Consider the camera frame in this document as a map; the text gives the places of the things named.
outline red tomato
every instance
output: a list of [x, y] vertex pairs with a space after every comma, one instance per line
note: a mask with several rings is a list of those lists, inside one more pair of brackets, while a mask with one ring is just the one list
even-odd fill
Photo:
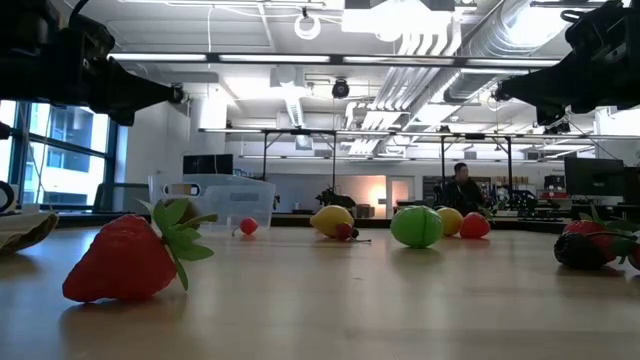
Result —
[[479, 213], [468, 213], [462, 220], [460, 227], [460, 237], [468, 239], [479, 239], [491, 231], [491, 226], [487, 219]]

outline yellow fruit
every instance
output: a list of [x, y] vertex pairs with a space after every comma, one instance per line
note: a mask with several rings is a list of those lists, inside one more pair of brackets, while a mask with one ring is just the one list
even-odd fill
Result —
[[438, 214], [442, 218], [442, 233], [444, 236], [453, 236], [460, 231], [462, 215], [456, 209], [441, 208]]
[[335, 237], [338, 225], [344, 223], [353, 226], [353, 217], [337, 205], [326, 206], [311, 218], [311, 226], [328, 237]]

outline person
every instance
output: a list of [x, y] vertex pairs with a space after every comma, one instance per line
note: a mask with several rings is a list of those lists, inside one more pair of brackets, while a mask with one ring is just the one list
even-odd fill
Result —
[[469, 168], [465, 163], [457, 163], [455, 175], [444, 188], [444, 203], [458, 210], [463, 216], [478, 211], [484, 204], [484, 197], [478, 184], [469, 177]]

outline small red ball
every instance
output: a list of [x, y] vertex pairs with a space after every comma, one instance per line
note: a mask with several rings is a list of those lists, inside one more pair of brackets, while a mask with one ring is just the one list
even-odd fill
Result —
[[258, 222], [252, 218], [246, 218], [240, 222], [240, 231], [242, 231], [245, 235], [251, 235], [256, 230], [258, 230]]

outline red fruit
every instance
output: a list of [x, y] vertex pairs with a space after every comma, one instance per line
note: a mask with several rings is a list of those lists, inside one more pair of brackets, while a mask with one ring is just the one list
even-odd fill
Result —
[[491, 226], [487, 219], [479, 213], [468, 213], [462, 219], [460, 227], [460, 237], [468, 239], [479, 239], [491, 231]]
[[258, 222], [252, 218], [246, 218], [240, 222], [239, 228], [245, 235], [251, 235], [258, 230]]
[[628, 259], [631, 266], [636, 268], [636, 270], [640, 270], [640, 246], [634, 246]]
[[[569, 223], [564, 227], [563, 233], [576, 233], [576, 234], [592, 234], [596, 232], [607, 231], [607, 228], [598, 224], [597, 222], [587, 220], [576, 220]], [[607, 262], [616, 259], [616, 255], [613, 254], [612, 244], [614, 238], [607, 235], [590, 236], [589, 239], [602, 251]]]
[[147, 221], [125, 215], [105, 225], [62, 285], [78, 302], [145, 300], [169, 285], [176, 266]]
[[336, 240], [347, 241], [351, 238], [353, 227], [347, 223], [338, 224], [336, 226]]

